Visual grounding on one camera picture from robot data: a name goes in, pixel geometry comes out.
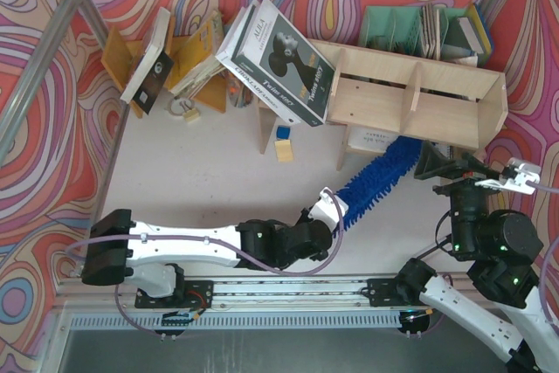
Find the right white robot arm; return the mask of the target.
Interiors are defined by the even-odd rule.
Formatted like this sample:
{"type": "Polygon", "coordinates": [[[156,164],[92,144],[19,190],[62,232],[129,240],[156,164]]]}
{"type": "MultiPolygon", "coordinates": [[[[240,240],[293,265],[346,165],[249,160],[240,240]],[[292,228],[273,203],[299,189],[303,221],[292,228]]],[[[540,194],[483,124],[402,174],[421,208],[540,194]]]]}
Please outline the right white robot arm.
{"type": "Polygon", "coordinates": [[[502,171],[469,153],[451,160],[425,141],[414,172],[418,180],[446,179],[433,191],[450,200],[449,253],[471,262],[468,278],[504,319],[465,297],[421,259],[409,259],[395,278],[404,302],[421,302],[448,316],[488,346],[510,372],[558,370],[558,320],[546,299],[548,267],[538,273],[533,268],[543,243],[530,217],[514,210],[489,211],[487,198],[498,191],[531,195],[542,190],[540,171],[515,158],[502,171]]]}

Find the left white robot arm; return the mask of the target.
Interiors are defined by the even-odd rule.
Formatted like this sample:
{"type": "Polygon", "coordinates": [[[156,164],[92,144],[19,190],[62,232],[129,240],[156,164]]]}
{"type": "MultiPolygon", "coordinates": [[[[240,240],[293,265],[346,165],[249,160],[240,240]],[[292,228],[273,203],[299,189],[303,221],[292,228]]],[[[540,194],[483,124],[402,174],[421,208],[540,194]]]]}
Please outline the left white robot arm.
{"type": "Polygon", "coordinates": [[[150,298],[177,297],[180,265],[186,262],[271,273],[303,259],[323,261],[339,221],[313,208],[296,224],[251,219],[210,229],[177,228],[135,221],[130,210],[119,209],[92,227],[81,279],[97,287],[132,284],[150,298]]]}

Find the blue microfiber duster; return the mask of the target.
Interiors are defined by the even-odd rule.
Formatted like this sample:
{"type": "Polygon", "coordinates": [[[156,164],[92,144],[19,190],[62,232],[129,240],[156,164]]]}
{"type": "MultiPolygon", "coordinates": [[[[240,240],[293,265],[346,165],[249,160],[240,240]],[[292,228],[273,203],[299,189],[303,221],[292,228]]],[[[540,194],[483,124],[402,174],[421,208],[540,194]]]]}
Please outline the blue microfiber duster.
{"type": "Polygon", "coordinates": [[[417,164],[421,148],[418,139],[397,137],[383,155],[373,159],[336,192],[349,207],[343,218],[345,231],[391,193],[400,178],[417,164]]]}

